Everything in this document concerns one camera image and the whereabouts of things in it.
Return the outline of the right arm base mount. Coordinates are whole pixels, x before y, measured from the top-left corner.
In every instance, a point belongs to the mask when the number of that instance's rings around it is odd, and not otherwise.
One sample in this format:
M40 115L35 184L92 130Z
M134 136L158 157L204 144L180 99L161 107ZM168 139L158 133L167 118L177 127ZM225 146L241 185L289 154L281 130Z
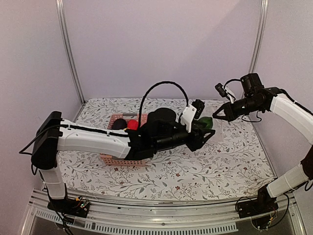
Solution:
M261 187L257 191L257 198L240 202L235 204L235 210L240 218L260 215L267 212L273 212L278 209L276 197L272 198L267 190L267 185Z

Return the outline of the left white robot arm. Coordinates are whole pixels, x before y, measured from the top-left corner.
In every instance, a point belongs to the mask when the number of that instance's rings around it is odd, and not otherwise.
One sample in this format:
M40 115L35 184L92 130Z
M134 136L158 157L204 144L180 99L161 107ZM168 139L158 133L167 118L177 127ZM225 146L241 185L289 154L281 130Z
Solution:
M36 133L31 162L41 173L54 205L69 212L73 203L67 198L57 163L59 151L103 153L126 161L139 161L156 153L186 145L190 151L201 149L215 134L193 117L187 122L176 121L176 113L158 108L147 115L147 121L137 130L97 129L78 125L52 112Z

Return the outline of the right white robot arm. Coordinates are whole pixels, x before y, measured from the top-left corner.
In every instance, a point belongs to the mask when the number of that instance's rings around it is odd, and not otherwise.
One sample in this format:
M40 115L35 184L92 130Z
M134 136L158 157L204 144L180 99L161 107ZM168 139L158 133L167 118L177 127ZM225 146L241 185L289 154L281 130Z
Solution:
M241 83L243 97L236 98L228 88L234 81ZM276 146L282 143L288 150L292 146L304 146L297 157L299 163L258 190L258 199L253 202L256 213L264 213L272 205L272 199L304 185L313 185L313 114L294 100L286 90L278 87L266 88L257 73L249 73L238 79L230 79L217 84L215 89L220 96L228 99L214 114L213 118L232 122L251 113L270 112L285 121L285 137L279 137Z

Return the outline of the green toy pepper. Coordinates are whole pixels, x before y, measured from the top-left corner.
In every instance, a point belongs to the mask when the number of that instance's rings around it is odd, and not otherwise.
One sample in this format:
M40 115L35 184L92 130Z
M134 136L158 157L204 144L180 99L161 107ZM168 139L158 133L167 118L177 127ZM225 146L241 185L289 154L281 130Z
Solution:
M213 118L212 117L201 117L198 122L202 128L213 129Z

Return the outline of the clear zip top bag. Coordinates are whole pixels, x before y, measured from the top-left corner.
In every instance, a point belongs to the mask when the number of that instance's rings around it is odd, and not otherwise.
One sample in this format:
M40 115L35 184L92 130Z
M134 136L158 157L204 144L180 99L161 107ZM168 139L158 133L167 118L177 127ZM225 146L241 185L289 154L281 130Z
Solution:
M228 127L228 122L225 120L213 118L213 113L217 111L223 104L224 101L219 100L204 100L205 108L201 114L201 117L211 117L213 122L213 128L216 132L213 137L211 137L207 144L222 144L229 142L229 138L226 133Z

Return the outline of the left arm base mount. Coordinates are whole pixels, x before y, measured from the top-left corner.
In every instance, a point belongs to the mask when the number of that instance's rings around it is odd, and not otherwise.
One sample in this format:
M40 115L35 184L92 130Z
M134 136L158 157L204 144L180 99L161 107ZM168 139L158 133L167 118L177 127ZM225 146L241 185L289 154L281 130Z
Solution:
M86 218L89 213L90 200L83 199L82 196L71 199L68 197L66 185L64 185L64 190L64 197L61 199L55 199L51 197L49 189L47 188L47 195L49 198L47 208L61 214Z

